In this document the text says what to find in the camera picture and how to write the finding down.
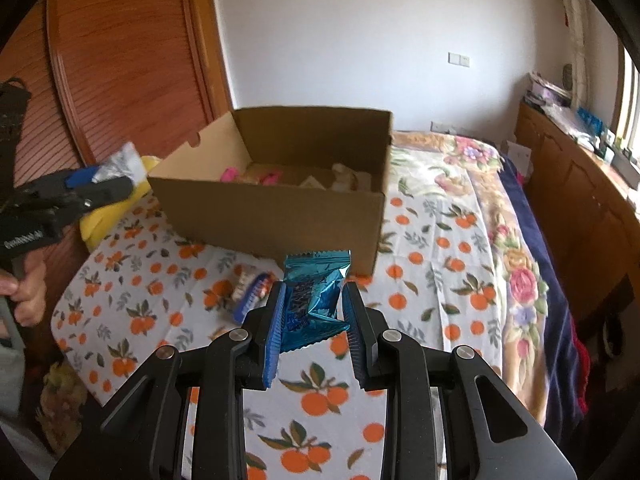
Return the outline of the person's left hand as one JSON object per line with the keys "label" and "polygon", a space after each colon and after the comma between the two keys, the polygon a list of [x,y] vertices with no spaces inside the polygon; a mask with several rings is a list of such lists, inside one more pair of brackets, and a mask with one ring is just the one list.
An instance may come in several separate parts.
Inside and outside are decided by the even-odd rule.
{"label": "person's left hand", "polygon": [[24,260],[24,276],[1,271],[1,295],[15,304],[15,321],[23,327],[38,325],[46,312],[46,264],[43,252],[30,252]]}

